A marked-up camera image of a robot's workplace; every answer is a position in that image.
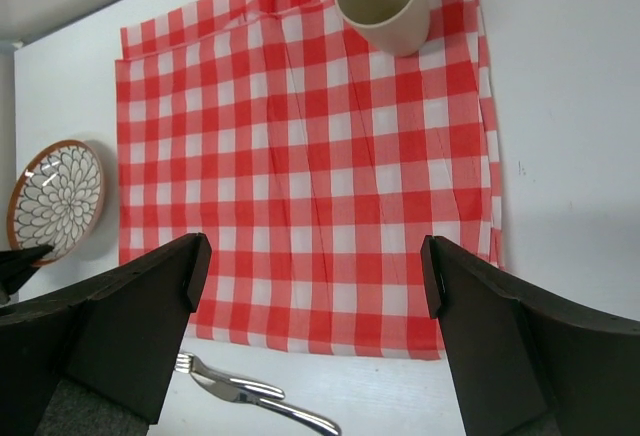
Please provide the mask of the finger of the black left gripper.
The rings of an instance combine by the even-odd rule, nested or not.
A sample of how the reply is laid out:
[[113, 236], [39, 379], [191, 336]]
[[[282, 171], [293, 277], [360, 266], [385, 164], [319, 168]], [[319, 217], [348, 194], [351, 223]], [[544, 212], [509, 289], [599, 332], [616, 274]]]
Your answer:
[[53, 249], [51, 245], [41, 245], [2, 251], [0, 256], [1, 295], [12, 296], [17, 293], [38, 270], [36, 264]]

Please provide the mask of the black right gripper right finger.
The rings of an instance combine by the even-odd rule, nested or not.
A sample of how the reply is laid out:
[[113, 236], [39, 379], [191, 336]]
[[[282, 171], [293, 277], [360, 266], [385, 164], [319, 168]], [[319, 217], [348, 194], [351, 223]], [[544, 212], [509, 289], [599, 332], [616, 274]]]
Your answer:
[[639, 324], [521, 280], [442, 236], [420, 250], [469, 435], [636, 435]]

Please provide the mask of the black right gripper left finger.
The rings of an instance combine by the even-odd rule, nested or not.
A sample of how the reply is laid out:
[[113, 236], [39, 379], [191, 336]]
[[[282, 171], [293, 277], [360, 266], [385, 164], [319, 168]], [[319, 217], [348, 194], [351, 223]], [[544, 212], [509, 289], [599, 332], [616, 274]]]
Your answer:
[[212, 250], [181, 236], [1, 310], [4, 435], [145, 435], [159, 420]]

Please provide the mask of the silver fork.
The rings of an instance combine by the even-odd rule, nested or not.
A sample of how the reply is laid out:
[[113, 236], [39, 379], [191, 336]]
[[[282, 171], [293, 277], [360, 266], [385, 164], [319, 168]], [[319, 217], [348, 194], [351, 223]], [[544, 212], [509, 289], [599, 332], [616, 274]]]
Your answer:
[[224, 401], [234, 402], [240, 395], [275, 400], [285, 398], [285, 392], [276, 386], [212, 368], [192, 353], [179, 352], [174, 370], [189, 374], [201, 388]]

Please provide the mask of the patterned ceramic plate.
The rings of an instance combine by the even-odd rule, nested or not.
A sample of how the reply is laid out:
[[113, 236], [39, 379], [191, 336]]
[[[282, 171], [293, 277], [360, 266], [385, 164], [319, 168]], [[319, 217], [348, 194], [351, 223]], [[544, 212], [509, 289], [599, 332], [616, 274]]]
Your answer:
[[41, 150], [14, 185], [6, 213], [13, 250], [50, 246], [35, 265], [72, 252], [100, 218], [106, 181], [98, 154], [88, 144], [61, 140]]

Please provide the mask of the silver table knife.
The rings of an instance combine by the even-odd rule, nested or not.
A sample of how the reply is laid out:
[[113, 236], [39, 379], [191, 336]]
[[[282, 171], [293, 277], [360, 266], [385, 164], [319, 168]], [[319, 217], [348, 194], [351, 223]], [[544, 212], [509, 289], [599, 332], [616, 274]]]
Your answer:
[[306, 426], [312, 431], [320, 435], [341, 435], [340, 426], [330, 419], [319, 414], [307, 411], [300, 407], [290, 405], [286, 402], [280, 402], [274, 399], [259, 397], [255, 394], [234, 388], [233, 386], [223, 383], [214, 382], [204, 377], [191, 375], [192, 379], [205, 391], [214, 397], [230, 403], [249, 404], [265, 409], [292, 421]]

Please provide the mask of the red white checkered cloth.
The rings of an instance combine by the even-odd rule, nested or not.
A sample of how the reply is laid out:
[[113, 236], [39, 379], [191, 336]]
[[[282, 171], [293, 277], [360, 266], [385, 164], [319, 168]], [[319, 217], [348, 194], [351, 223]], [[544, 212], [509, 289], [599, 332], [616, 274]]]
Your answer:
[[435, 359], [420, 248], [501, 261], [479, 0], [429, 0], [406, 58], [334, 0], [199, 0], [121, 31], [119, 249], [204, 233], [190, 335], [288, 352]]

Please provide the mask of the beige paper cup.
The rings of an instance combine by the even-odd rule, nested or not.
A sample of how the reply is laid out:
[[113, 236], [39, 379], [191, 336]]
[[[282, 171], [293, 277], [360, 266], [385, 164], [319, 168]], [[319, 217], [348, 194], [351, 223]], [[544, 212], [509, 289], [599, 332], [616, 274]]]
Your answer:
[[334, 0], [342, 19], [375, 48], [410, 56], [426, 42], [428, 0]]

